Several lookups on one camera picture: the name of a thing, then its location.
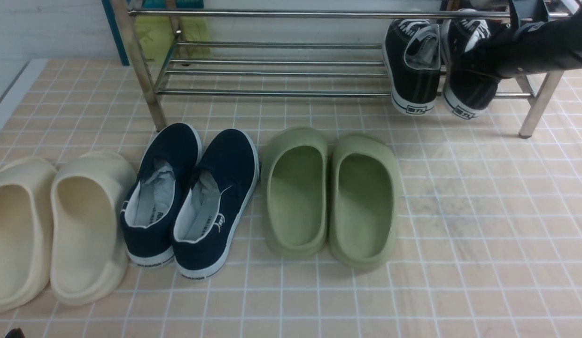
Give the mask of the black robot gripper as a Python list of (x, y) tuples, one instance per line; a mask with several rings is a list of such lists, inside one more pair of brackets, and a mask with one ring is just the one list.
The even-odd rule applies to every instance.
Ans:
[(458, 69), (494, 79), (518, 77), (512, 55), (518, 35), (510, 28), (493, 33), (458, 57)]

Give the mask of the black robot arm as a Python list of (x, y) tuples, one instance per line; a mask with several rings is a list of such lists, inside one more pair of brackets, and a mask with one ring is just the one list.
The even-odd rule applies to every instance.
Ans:
[(454, 64), (495, 79), (582, 69), (582, 6), (568, 18), (503, 28)]

